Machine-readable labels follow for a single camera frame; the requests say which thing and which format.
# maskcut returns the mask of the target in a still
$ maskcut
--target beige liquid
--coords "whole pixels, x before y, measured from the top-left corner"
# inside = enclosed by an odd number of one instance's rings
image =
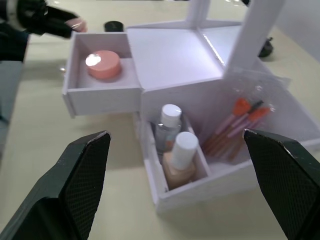
[[[196,167],[193,162],[184,170],[178,170],[171,165],[171,152],[163,154],[163,171],[170,190],[181,187],[190,182],[196,172]]]

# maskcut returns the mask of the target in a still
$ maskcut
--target beige table surface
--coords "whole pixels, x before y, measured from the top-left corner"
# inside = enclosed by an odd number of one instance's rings
[[[187,2],[61,0],[56,4],[103,31],[111,20],[126,26],[182,19]],[[215,0],[210,16],[241,19],[246,8]],[[275,52],[266,64],[293,79],[290,91],[320,121],[320,65],[275,29]],[[69,41],[32,36],[0,171],[0,229],[68,143],[101,130],[111,132],[104,188],[91,240],[285,240],[260,189],[155,213],[146,170],[130,114],[70,119],[61,92]]]

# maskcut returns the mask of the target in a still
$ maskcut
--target makeup organizer box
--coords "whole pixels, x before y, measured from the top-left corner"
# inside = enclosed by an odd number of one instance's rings
[[[130,26],[126,32],[73,34],[62,93],[67,109],[72,117],[133,113],[157,212],[258,184],[247,149],[227,162],[207,159],[199,146],[193,181],[168,190],[151,125],[165,104],[179,106],[182,131],[203,141],[232,111],[238,80],[246,81],[244,97],[258,83],[268,98],[263,100],[275,106],[263,130],[295,139],[311,152],[320,147],[318,124],[287,91],[286,82],[257,57],[284,2],[255,0],[238,22],[207,19],[210,0],[191,0],[185,20]],[[122,73],[116,81],[99,82],[88,75],[86,57],[99,50],[120,56]]]

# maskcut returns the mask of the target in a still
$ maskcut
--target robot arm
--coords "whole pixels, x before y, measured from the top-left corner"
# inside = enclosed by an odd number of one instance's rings
[[[21,32],[68,39],[77,29],[66,22],[78,18],[72,12],[48,6],[45,0],[0,0],[0,20]]]

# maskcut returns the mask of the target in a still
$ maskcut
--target open drawer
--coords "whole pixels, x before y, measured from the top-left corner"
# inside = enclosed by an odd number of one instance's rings
[[[87,73],[87,56],[99,50],[120,56],[122,72],[113,82],[99,81]],[[63,85],[63,98],[71,116],[137,112],[140,95],[126,33],[73,34]]]

